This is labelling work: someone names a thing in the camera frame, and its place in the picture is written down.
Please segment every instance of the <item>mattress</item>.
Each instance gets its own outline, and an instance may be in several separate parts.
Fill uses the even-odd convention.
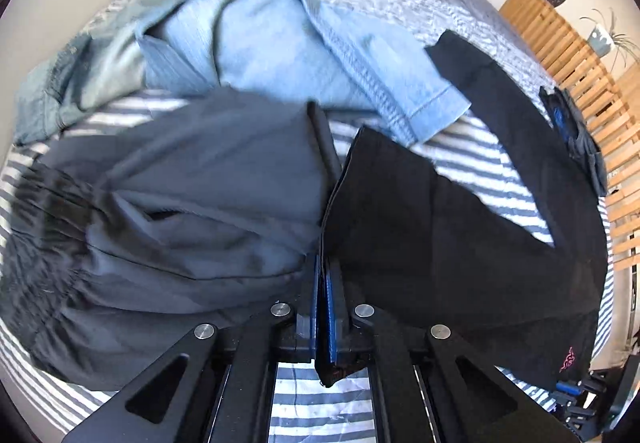
[[[86,28],[90,30],[102,20],[109,19],[110,14],[120,11],[131,1],[114,0]],[[538,92],[540,86],[553,87],[552,79],[485,0],[325,1],[400,24],[425,45],[434,44],[446,29],[455,31],[496,59],[546,117]],[[159,113],[170,112],[183,104],[183,101],[163,92],[140,92],[112,102],[65,134],[116,134],[121,128],[152,120]],[[338,155],[346,155],[358,127],[366,121],[367,118],[354,117],[330,122]],[[14,147],[8,155],[0,177],[0,265],[1,252],[10,235],[11,201],[20,174],[55,140],[53,138],[48,144],[33,144],[22,149]],[[537,211],[528,189],[520,181],[507,152],[471,111],[426,144],[415,146],[414,150],[429,158],[440,174],[478,195],[495,213],[523,226],[541,241],[553,242],[544,219]],[[600,201],[599,210],[610,252],[609,222],[603,200]],[[609,337],[612,305],[613,270],[612,264],[609,264],[594,355]],[[30,365],[28,355],[1,321],[0,363],[33,408],[60,433],[68,432],[114,394],[113,391],[88,391],[35,369]],[[518,381],[508,370],[504,372],[544,409],[553,408],[554,400],[548,391]],[[373,442],[370,399],[366,371],[325,389],[321,387],[311,364],[281,364],[273,402],[270,442]]]

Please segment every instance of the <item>wooden furniture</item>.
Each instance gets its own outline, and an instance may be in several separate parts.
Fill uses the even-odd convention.
[[[569,89],[602,149],[609,174],[606,204],[614,269],[640,263],[640,235],[631,236],[640,230],[640,122],[628,103],[631,90],[640,92],[640,68],[625,81],[625,95],[591,46],[547,1],[507,0],[500,13],[558,86]]]

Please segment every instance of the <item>spider plant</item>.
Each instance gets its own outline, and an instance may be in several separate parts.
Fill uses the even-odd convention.
[[[602,18],[602,24],[604,27],[607,27],[607,20],[602,15],[602,12],[597,8],[592,8],[594,12],[600,14]],[[616,65],[616,61],[618,60],[618,55],[622,56],[622,59],[625,62],[626,68],[626,60],[629,57],[632,57],[638,64],[640,64],[640,48],[638,45],[633,42],[626,33],[617,33],[616,32],[616,24],[618,23],[618,18],[616,17],[613,8],[609,9],[611,11],[611,26],[609,26],[609,36],[611,37],[613,44],[616,46],[616,57],[613,59],[613,64],[611,65],[611,69],[613,70],[614,65]],[[591,17],[581,17],[581,19],[588,19],[594,24],[598,24],[595,19],[591,19]]]

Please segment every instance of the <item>red embroidered logo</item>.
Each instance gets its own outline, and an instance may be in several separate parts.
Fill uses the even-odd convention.
[[[574,348],[569,347],[569,354],[564,359],[564,363],[562,364],[562,367],[560,367],[560,370],[564,371],[565,369],[568,369],[574,364],[574,362],[575,362]]]

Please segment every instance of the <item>bed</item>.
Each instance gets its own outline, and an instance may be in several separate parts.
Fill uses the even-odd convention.
[[[110,18],[134,0],[114,0],[99,12],[86,29]],[[446,29],[475,44],[498,61],[544,116],[538,98],[540,86],[551,89],[553,80],[535,57],[486,0],[325,0],[370,16],[394,22],[410,30],[425,45],[434,44]],[[116,134],[121,128],[152,120],[184,102],[166,93],[147,90],[112,102],[63,134]],[[330,122],[338,155],[348,152],[363,120]],[[49,149],[48,143],[13,148],[0,178],[0,264],[2,248],[10,235],[12,192],[21,172]],[[437,171],[468,187],[495,213],[523,226],[538,239],[552,242],[545,221],[536,210],[529,191],[520,182],[509,156],[498,139],[466,112],[456,123],[437,134],[415,152],[429,158]],[[607,234],[609,222],[604,201],[600,214]],[[612,324],[613,269],[609,263],[594,347],[594,356],[606,344]],[[29,363],[25,351],[0,321],[0,378],[20,406],[25,419],[38,419],[34,430],[43,443],[60,441],[63,435],[113,396],[113,391],[92,392],[63,383]],[[518,381],[504,371],[544,409],[555,405],[549,391]],[[361,371],[334,387],[321,387],[311,364],[281,364],[278,369],[271,418],[271,443],[359,441],[373,442],[374,422],[369,380]]]

